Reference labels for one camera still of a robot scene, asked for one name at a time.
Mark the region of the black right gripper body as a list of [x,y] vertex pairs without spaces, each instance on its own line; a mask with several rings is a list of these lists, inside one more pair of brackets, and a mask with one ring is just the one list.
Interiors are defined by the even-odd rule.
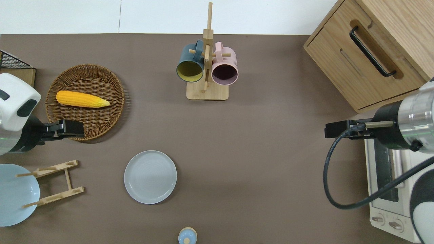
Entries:
[[[371,119],[350,120],[349,128],[357,126],[359,124],[370,122],[370,121],[371,121]],[[349,139],[350,140],[372,139],[374,137],[375,137],[374,134],[372,132],[370,132],[367,128],[359,129],[357,131],[353,131],[353,132],[349,133]]]

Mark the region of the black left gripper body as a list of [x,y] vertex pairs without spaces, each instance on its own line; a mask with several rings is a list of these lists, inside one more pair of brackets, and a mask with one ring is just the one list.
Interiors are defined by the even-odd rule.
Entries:
[[53,123],[43,123],[40,142],[57,141],[67,138],[64,130],[65,124],[66,120],[58,120]]

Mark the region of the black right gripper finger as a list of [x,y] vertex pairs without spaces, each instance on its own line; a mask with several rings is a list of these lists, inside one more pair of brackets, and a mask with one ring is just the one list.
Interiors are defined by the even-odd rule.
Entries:
[[344,131],[347,128],[349,128],[349,120],[327,123],[325,125],[325,130],[327,131]]
[[326,129],[324,130],[324,137],[327,139],[338,138],[342,134],[346,135],[347,133],[348,133],[347,130],[336,131],[336,130]]

